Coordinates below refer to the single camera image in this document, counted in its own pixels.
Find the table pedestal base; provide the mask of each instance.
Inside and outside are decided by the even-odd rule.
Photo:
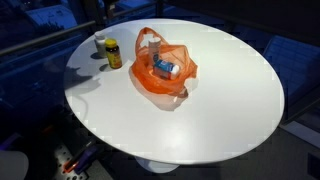
[[[144,169],[153,173],[167,173],[175,170],[179,166],[176,164],[167,164],[167,163],[159,163],[156,161],[150,161],[150,160],[142,159],[136,156],[135,158],[140,164],[140,166],[142,166]]]

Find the white round table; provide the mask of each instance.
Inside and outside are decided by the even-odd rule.
[[[146,91],[131,72],[139,31],[150,27],[170,44],[184,44],[198,65],[189,97]],[[103,30],[118,41],[123,67],[95,58],[94,37],[72,54],[65,94],[77,118],[109,145],[152,172],[213,163],[265,141],[284,110],[284,93],[270,64],[253,48],[218,29],[181,20],[147,19]]]

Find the plastic bag handle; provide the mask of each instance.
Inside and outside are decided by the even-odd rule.
[[[153,37],[158,37],[161,39],[161,45],[169,45],[169,43],[157,32],[155,32],[153,29],[145,27],[143,29],[140,30],[138,38],[136,40],[136,53],[138,52],[138,50],[141,48],[140,44],[141,42],[144,40],[143,35],[145,34],[153,34]]]

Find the yellow label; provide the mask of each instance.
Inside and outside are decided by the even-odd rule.
[[[122,60],[119,53],[107,52],[107,57],[111,68],[120,68],[122,66]]]

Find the orange plastic bag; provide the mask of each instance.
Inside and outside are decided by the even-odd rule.
[[[165,80],[153,75],[153,69],[149,66],[148,47],[140,46],[146,34],[152,34],[153,37],[161,39],[160,59],[180,66],[180,74],[176,79]],[[151,28],[145,27],[140,30],[135,51],[136,61],[131,66],[132,72],[143,87],[150,92],[156,94],[180,93],[184,90],[186,79],[196,78],[198,66],[189,57],[187,47],[184,45],[169,45],[160,34]]]

